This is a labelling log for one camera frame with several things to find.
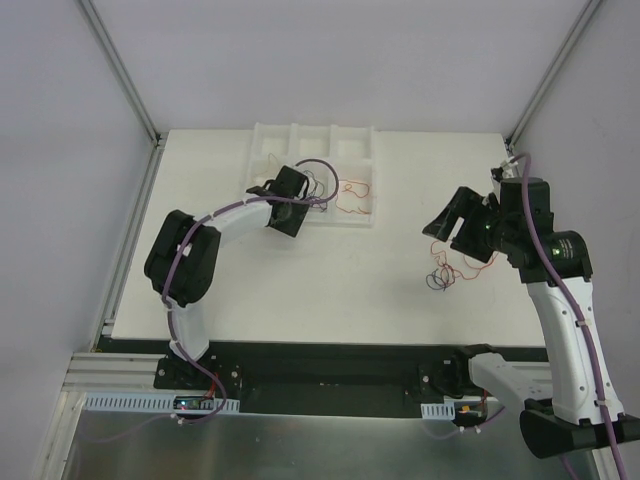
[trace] storage organizer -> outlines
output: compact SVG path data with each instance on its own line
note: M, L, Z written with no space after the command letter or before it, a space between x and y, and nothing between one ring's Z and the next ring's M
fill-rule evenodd
M376 171L374 129L262 125L257 123L242 191L274 178L280 167L295 166L306 158L326 160L336 169L338 196L326 206L314 206L305 222L325 225L370 227L375 219ZM325 197L335 188L331 172L321 164L308 163L299 170L310 177L310 191Z

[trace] gray wall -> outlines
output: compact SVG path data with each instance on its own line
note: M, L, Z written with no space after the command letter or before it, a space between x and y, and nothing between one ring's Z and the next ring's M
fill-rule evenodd
M635 415L640 414L638 25L640 2L606 2L518 145L532 152L533 172L551 183L557 226L581 232L588 242L600 338L618 395ZM635 478L640 445L625 451Z
M150 144L72 0L0 2L0 472L29 478Z
M509 133L586 0L96 0L162 131Z

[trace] white table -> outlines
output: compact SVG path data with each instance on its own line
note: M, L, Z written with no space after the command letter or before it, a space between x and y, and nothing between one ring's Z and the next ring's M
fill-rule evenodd
M166 215L237 200L252 132L173 130L151 194L112 336L168 339L144 261ZM504 256L474 281L430 290L421 234L460 185L491 190L506 158L497 134L376 133L375 226L265 228L220 250L203 298L211 340L543 346L538 317ZM449 261L464 268L459 253Z

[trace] white wall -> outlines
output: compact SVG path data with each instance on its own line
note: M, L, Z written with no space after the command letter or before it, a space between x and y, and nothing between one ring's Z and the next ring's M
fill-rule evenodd
M158 128L510 133L586 0L96 0Z
M0 476L29 478L150 144L71 0L0 2Z
M640 2L609 0L518 145L551 183L557 227L581 232L610 372L640 415ZM640 445L625 449L632 478Z

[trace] gray floor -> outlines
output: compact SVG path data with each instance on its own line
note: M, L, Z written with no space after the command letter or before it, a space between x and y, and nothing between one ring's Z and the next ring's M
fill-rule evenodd
M104 438L150 415L83 412L79 428ZM106 444L74 442L69 480L126 479L568 479L557 459L538 460L503 415L479 435L433 435L451 424L422 420L229 415L197 426L157 420ZM593 476L584 454L571 457Z

